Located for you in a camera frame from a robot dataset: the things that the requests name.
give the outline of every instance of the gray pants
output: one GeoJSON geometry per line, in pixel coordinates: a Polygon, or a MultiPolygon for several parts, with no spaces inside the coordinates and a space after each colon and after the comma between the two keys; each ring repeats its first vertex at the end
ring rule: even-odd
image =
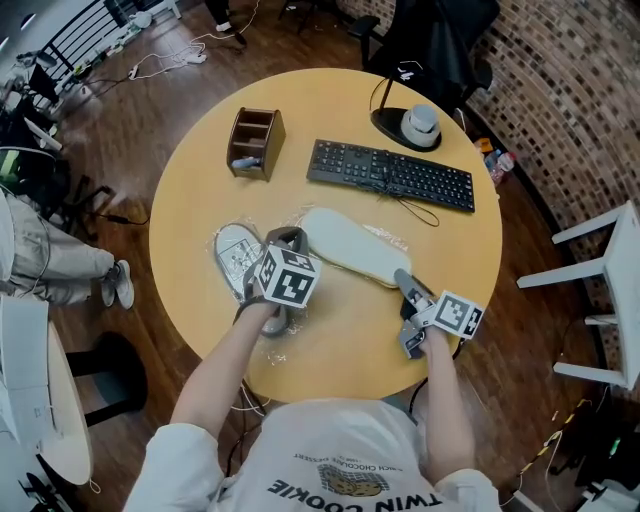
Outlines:
{"type": "Polygon", "coordinates": [[[15,258],[11,277],[0,283],[0,292],[16,297],[33,294],[53,304],[87,300],[91,279],[107,274],[114,264],[113,254],[82,243],[41,220],[19,199],[6,197],[13,218],[15,258]]]}

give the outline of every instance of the yellow tabletop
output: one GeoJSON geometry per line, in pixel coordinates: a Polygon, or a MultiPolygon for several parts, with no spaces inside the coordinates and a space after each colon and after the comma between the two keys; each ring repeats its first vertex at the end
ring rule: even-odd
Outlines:
{"type": "MultiPolygon", "coordinates": [[[[333,208],[360,224],[382,228],[408,246],[413,273],[436,294],[444,289],[487,306],[498,276],[502,224],[498,197],[480,155],[456,123],[436,107],[442,144],[416,153],[369,121],[369,98],[380,77],[345,69],[310,69],[273,76],[212,108],[178,145],[158,185],[149,245],[158,293],[174,325],[204,357],[233,320],[238,304],[218,270],[210,244],[223,225],[250,220],[261,236],[308,205],[333,208]],[[286,140],[269,183],[234,178],[227,143],[241,107],[282,112],[286,140]],[[354,188],[308,182],[314,141],[327,139],[387,149],[473,174],[476,212],[423,206],[440,219],[433,228],[396,200],[354,188]]],[[[379,102],[382,87],[374,98],[379,102]]],[[[394,84],[388,106],[429,103],[394,84]]],[[[400,292],[328,264],[295,335],[261,339],[248,382],[257,393],[292,402],[308,398],[381,398],[426,375],[407,360],[396,337],[400,292]]],[[[457,339],[450,340],[452,351],[457,339]]]]}

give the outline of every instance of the cookie graphic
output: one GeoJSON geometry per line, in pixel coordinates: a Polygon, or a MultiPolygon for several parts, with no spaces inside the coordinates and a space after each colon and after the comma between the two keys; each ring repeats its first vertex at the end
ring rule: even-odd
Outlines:
{"type": "Polygon", "coordinates": [[[356,490],[350,496],[377,496],[382,492],[377,482],[360,482],[356,484],[356,490]]]}
{"type": "Polygon", "coordinates": [[[345,480],[336,473],[327,474],[327,482],[329,482],[329,488],[336,494],[342,494],[343,496],[353,496],[353,493],[357,490],[357,485],[349,480],[345,480]]]}
{"type": "Polygon", "coordinates": [[[377,473],[342,471],[330,464],[321,465],[318,472],[323,488],[342,496],[366,498],[389,490],[385,479],[377,473]]]}

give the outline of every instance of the black office chair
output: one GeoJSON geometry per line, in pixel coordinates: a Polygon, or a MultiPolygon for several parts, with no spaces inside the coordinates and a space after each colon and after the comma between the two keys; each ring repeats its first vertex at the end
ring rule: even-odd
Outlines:
{"type": "MultiPolygon", "coordinates": [[[[278,21],[282,19],[284,13],[287,12],[289,5],[291,4],[299,4],[300,0],[284,0],[284,4],[282,4],[282,9],[280,9],[280,14],[278,14],[278,21]]],[[[340,21],[340,16],[338,13],[338,7],[336,5],[336,0],[308,0],[309,8],[304,13],[300,24],[298,25],[298,35],[304,30],[304,27],[307,25],[307,21],[313,15],[316,9],[322,9],[332,13],[338,21],[340,21]]]]}
{"type": "Polygon", "coordinates": [[[485,60],[471,63],[469,51],[500,13],[496,0],[399,0],[382,47],[369,58],[370,38],[380,23],[376,16],[358,18],[349,34],[360,40],[364,71],[388,77],[398,68],[422,70],[403,81],[448,114],[461,107],[478,88],[491,85],[485,60]]]}

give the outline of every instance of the sneaker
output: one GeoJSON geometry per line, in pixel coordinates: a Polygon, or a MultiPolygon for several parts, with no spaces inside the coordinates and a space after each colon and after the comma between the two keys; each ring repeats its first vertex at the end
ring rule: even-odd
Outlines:
{"type": "Polygon", "coordinates": [[[133,281],[131,281],[131,268],[125,260],[120,260],[116,265],[120,270],[115,282],[116,296],[124,309],[131,309],[135,297],[133,281]]]}
{"type": "Polygon", "coordinates": [[[108,308],[113,306],[113,301],[116,300],[116,287],[113,281],[105,277],[100,283],[100,292],[102,293],[104,305],[108,308]]]}

